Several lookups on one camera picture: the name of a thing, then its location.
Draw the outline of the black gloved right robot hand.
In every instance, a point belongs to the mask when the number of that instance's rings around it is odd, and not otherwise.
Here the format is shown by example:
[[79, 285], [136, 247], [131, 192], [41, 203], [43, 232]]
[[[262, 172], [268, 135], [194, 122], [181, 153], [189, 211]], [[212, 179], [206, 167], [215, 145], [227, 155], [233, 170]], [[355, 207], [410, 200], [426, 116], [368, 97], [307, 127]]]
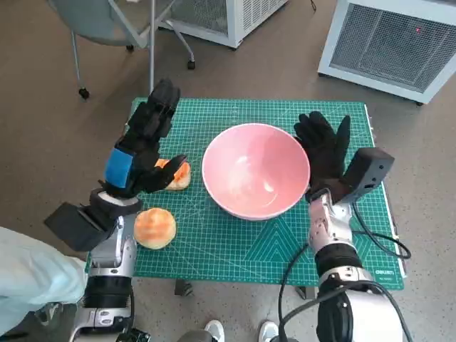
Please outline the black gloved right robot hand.
[[295, 139], [305, 150], [311, 168], [307, 202], [329, 193], [332, 203], [342, 200], [350, 192], [343, 178], [345, 157], [351, 137], [351, 118], [345, 116], [334, 130], [318, 111], [300, 114], [294, 124]]

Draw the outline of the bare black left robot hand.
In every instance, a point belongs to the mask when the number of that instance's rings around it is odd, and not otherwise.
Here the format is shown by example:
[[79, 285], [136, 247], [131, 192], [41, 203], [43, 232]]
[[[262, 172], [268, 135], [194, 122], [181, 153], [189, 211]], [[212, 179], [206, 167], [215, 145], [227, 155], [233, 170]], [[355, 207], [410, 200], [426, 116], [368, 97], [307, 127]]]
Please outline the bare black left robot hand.
[[112, 197], [130, 199], [140, 192], [165, 189], [184, 164], [177, 155], [159, 166], [160, 140], [172, 127], [180, 100], [180, 89], [169, 78], [161, 79], [147, 100], [141, 102], [128, 121], [128, 129], [115, 143], [105, 169], [102, 188]]

